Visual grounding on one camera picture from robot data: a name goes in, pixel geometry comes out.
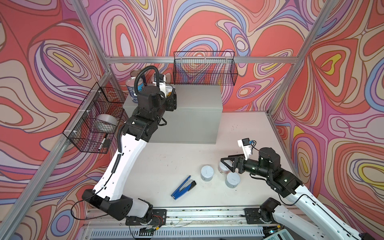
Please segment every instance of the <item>white jar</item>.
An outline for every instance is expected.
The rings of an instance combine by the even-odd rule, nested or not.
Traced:
[[[202,167],[201,179],[203,179],[206,182],[209,182],[212,180],[213,177],[214,177],[214,169],[211,166],[205,165],[204,167]]]
[[[231,160],[224,160],[224,162],[227,163],[228,165],[232,165]],[[223,173],[223,174],[227,174],[230,172],[229,168],[227,168],[227,166],[224,165],[224,163],[222,163],[222,162],[218,163],[218,171]]]
[[[240,176],[235,172],[230,172],[227,174],[227,177],[225,178],[225,184],[229,188],[235,188],[240,183]]]

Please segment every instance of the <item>wire basket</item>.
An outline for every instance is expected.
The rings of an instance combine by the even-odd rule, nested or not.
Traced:
[[[234,86],[234,51],[175,51],[174,84]]]
[[[124,112],[122,104],[126,97],[120,90],[99,87],[75,127],[64,131],[64,135],[81,152],[107,153]],[[101,114],[116,118],[116,125],[99,119]]]

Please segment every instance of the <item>black mounting plate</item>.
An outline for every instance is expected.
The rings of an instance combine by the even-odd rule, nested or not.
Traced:
[[[244,216],[247,220],[247,224],[265,224],[265,222],[260,220],[260,208],[254,209],[244,209]]]
[[[159,216],[163,221],[161,222],[158,217],[152,216],[152,221],[149,225],[157,226],[157,225],[165,225],[167,218],[167,210],[166,209],[153,209],[153,215]],[[143,226],[138,220],[138,217],[127,217],[125,221],[125,225],[129,226]]]

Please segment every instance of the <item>gray cabinet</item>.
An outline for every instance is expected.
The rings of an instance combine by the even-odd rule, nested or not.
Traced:
[[[220,86],[175,85],[177,109],[166,111],[149,142],[215,144],[223,105]],[[123,108],[130,117],[137,104],[128,96]]]

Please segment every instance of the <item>tin can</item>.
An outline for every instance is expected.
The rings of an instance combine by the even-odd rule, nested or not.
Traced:
[[[141,69],[135,69],[131,72],[131,77],[137,77],[137,75],[140,73]],[[145,74],[143,74],[141,76],[141,78],[143,79],[143,83],[144,83],[144,86],[147,85],[147,80],[145,78]]]
[[[135,79],[136,79],[136,77],[131,77],[125,82],[125,84],[127,85],[129,95],[131,96],[132,101],[134,103],[138,103],[137,96],[135,94],[135,87],[134,87],[135,86]],[[143,80],[142,80],[142,78],[140,78],[139,83],[137,84],[138,91],[141,91],[143,86],[144,86]]]

